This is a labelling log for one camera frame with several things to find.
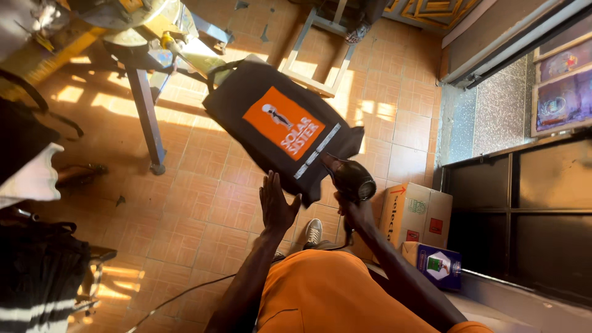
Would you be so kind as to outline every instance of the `colorful artwork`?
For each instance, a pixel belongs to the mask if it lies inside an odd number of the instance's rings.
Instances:
[[[561,74],[572,72],[590,62],[592,62],[592,39],[541,61],[540,81],[545,82]]]
[[[592,69],[537,89],[537,132],[592,119]]]

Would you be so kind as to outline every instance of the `table leg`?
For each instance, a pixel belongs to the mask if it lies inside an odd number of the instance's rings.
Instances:
[[[144,131],[148,153],[150,153],[150,160],[152,161],[150,170],[155,175],[162,175],[165,173],[165,166],[162,162],[165,159],[166,151],[162,148],[152,92],[150,91],[150,83],[146,71],[144,69],[126,66],[126,72],[130,80],[131,93],[134,96],[138,115],[140,116],[140,123],[142,125],[142,131]]]

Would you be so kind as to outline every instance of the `blue box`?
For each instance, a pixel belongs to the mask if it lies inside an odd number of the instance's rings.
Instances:
[[[403,257],[436,287],[461,289],[461,254],[419,242],[403,242]]]

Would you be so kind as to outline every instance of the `orange shirt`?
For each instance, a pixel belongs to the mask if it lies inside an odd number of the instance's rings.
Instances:
[[[268,332],[425,332],[427,322],[374,282],[366,265],[347,252],[309,249],[269,270],[257,329]],[[448,333],[493,333],[478,322]]]

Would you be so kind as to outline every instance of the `white cloth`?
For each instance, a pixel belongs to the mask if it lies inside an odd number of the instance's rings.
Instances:
[[[61,198],[56,189],[57,171],[52,168],[52,156],[64,147],[50,143],[35,158],[0,186],[0,209],[26,199],[52,201]]]

